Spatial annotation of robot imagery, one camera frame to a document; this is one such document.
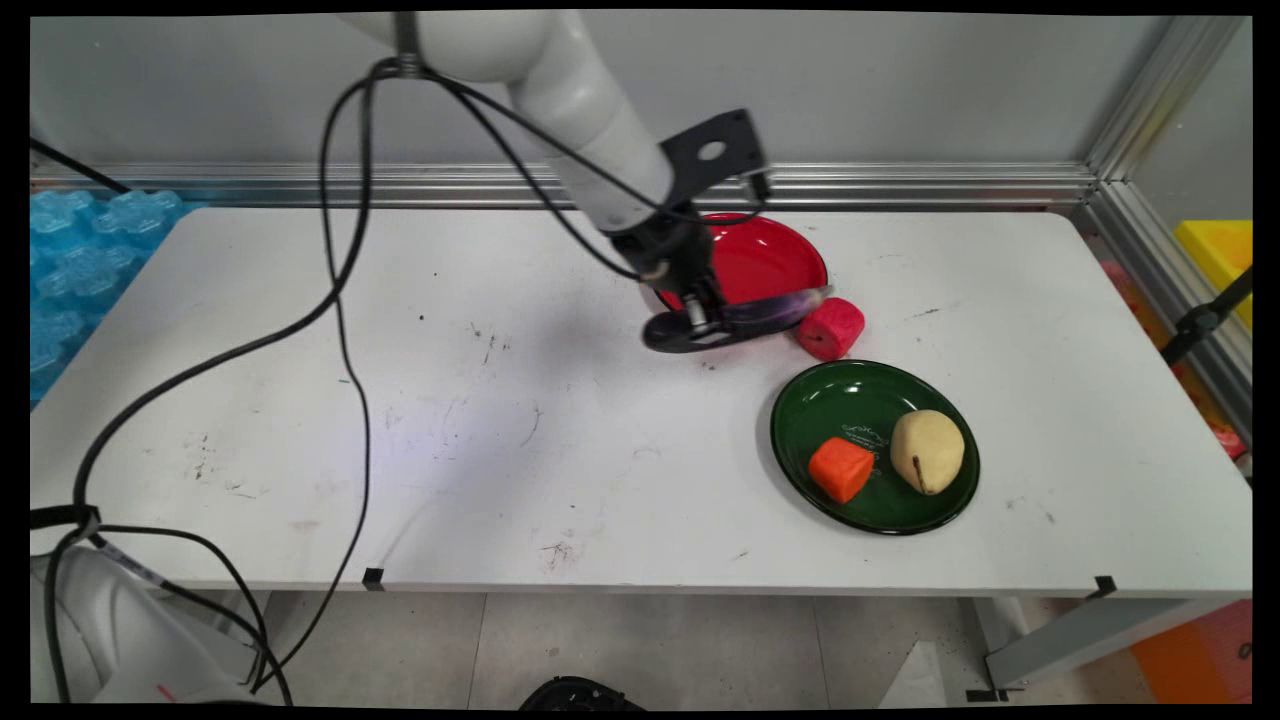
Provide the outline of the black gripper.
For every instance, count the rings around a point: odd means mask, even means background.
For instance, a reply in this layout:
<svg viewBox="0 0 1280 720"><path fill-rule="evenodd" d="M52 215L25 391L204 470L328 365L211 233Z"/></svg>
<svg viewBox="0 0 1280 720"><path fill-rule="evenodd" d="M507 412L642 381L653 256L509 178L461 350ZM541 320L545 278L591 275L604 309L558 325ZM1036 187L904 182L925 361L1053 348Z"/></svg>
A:
<svg viewBox="0 0 1280 720"><path fill-rule="evenodd" d="M708 336L712 323L724 322L727 301L712 266L714 243L704 217L658 214L630 228L605 231L604 236L632 279L659 292L681 295L690 340Z"/></svg>

